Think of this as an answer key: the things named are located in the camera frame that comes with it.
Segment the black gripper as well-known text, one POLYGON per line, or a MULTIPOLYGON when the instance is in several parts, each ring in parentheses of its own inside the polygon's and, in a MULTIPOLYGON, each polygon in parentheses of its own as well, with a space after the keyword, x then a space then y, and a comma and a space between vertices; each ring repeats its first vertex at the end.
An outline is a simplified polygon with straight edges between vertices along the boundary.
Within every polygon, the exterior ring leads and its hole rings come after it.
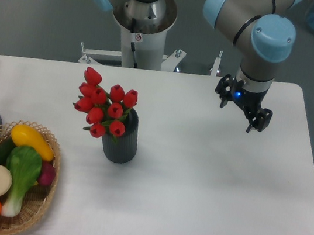
POLYGON ((215 87, 215 92, 219 95, 221 101, 220 108, 226 106, 228 102, 233 101, 243 110, 249 121, 246 133, 249 133, 251 130, 262 132, 269 125, 273 115, 270 109, 263 109, 261 107, 261 102, 267 91, 248 91, 244 88, 245 85, 246 82, 244 80, 233 79, 229 74, 222 77, 215 87))

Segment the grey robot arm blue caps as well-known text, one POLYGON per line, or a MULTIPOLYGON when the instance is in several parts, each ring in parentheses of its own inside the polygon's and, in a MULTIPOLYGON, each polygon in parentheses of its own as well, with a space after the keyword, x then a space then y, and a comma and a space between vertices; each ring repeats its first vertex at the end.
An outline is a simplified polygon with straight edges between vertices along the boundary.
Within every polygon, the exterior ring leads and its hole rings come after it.
MULTIPOLYGON (((121 29, 124 67, 162 70, 168 30, 177 20, 174 0, 93 0, 113 13, 121 29)), ((282 17, 300 0, 206 0, 203 16, 241 51, 236 75, 226 75, 216 87, 221 105, 234 102, 245 114, 249 129, 262 132, 272 111, 261 102, 288 58, 296 37, 292 22, 282 17)))

